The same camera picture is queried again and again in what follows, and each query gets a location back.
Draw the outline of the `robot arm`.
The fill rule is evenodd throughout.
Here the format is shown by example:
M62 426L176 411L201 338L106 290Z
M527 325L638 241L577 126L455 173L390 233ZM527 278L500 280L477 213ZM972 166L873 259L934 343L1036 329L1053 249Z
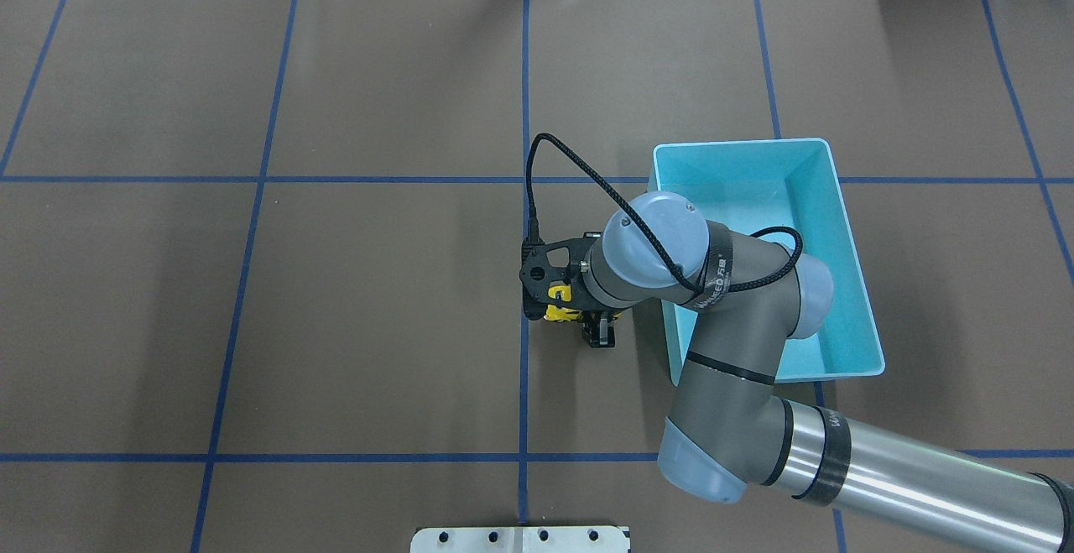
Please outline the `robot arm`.
M785 344L821 331L832 274L790 227L753 234L707 220L687 198L625 201L598 232L541 243L529 222L526 315L572 309L592 347L613 320L661 300L696 315L657 466L707 503L774 487L798 503L866 514L989 552L1070 552L1071 484L1011 472L774 391Z

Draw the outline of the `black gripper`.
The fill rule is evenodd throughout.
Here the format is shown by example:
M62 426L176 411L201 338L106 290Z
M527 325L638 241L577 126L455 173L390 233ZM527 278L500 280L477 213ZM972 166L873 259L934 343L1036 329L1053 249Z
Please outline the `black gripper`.
M615 347L614 323L618 312L625 312L637 300L621 300L606 290L587 289L587 273L567 267L552 267L550 277L550 316L582 315L582 332L591 349Z

